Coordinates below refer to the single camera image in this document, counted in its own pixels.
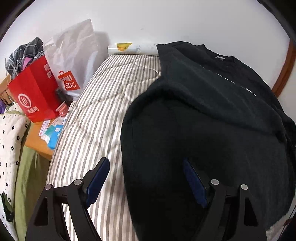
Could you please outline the black long-sleeve sweatshirt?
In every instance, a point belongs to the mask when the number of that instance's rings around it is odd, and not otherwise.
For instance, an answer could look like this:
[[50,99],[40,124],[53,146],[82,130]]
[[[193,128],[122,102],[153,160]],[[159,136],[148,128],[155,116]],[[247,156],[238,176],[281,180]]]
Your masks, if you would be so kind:
[[266,233],[295,197],[295,123],[268,85],[232,56],[159,44],[160,77],[128,108],[122,167],[139,240],[196,240],[202,209],[187,159],[209,179],[246,184]]

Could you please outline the plaid clothes in red bag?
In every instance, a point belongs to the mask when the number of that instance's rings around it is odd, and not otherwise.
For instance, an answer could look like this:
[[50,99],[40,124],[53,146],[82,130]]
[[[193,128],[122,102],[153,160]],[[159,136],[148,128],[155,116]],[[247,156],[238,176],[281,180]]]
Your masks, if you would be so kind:
[[27,44],[20,45],[6,61],[6,71],[15,79],[27,66],[44,56],[43,41],[36,37]]

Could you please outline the green blanket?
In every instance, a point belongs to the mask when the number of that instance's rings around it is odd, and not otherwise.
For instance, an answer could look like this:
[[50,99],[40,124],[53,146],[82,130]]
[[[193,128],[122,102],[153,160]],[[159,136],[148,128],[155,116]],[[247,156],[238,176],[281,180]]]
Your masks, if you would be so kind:
[[46,184],[50,161],[26,146],[21,151],[15,190],[15,228],[25,240],[37,200]]

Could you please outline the wooden bedside table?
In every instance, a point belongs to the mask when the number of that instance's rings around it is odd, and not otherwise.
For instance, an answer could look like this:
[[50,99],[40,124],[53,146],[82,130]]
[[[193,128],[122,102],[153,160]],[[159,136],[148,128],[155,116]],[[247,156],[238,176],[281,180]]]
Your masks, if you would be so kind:
[[[12,94],[8,89],[8,84],[10,81],[10,75],[6,76],[4,80],[1,81],[1,100],[5,103],[5,105],[9,105],[14,102]],[[30,127],[28,127],[27,136],[25,137],[25,146],[35,150],[41,156],[51,161],[53,150],[49,149],[47,143],[41,139],[41,137],[39,137],[39,132],[42,125],[42,121],[30,124]]]

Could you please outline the blue and white packets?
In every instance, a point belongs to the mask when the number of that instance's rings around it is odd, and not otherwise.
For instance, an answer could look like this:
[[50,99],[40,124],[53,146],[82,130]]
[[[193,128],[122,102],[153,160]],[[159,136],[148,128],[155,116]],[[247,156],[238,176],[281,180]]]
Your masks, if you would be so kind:
[[54,119],[52,122],[50,122],[50,120],[43,121],[38,136],[41,140],[46,142],[49,149],[55,149],[65,121],[65,117],[61,116]]

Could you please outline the white floral quilt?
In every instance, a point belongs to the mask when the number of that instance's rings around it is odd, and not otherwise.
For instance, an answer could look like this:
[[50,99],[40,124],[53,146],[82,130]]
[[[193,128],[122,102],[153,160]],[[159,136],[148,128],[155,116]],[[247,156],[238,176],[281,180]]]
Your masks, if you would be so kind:
[[15,224],[15,188],[20,163],[22,139],[30,124],[17,103],[1,114],[1,221],[14,240],[18,240]]

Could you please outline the striped mattress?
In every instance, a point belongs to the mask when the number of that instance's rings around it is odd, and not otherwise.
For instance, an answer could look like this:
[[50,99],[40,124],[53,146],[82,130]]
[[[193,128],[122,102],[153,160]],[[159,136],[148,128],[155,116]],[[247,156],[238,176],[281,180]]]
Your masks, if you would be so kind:
[[161,75],[159,57],[109,56],[69,113],[48,182],[70,184],[102,158],[110,172],[90,216],[103,240],[139,240],[132,224],[122,167],[121,130],[126,112]]

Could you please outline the red paper shopping bag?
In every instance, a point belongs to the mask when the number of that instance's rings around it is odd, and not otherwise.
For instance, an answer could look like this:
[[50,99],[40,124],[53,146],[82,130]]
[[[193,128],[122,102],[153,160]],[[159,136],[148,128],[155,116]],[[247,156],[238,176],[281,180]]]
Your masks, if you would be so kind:
[[34,123],[59,116],[56,109],[61,101],[56,94],[57,88],[58,84],[45,56],[27,66],[8,85],[13,99]]

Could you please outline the white Miniso plastic bag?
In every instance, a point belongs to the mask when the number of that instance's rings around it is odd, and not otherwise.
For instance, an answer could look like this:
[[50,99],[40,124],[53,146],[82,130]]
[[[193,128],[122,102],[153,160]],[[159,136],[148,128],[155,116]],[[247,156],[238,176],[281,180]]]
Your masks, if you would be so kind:
[[91,20],[54,35],[43,44],[43,49],[59,87],[78,98],[102,60]]

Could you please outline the rolled duck-print sheet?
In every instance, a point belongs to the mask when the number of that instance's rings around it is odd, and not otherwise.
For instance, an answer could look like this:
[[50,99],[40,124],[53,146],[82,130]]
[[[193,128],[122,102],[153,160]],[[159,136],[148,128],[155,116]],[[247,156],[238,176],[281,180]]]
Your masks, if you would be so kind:
[[107,52],[109,55],[159,55],[156,44],[137,44],[132,42],[111,44],[108,46]]

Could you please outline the brown wooden door frame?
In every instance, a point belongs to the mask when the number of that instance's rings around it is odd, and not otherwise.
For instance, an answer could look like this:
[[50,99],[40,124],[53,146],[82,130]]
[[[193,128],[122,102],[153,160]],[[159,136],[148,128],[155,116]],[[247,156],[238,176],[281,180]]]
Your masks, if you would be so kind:
[[281,72],[272,88],[273,93],[278,98],[286,86],[295,64],[295,45],[290,39],[287,55]]

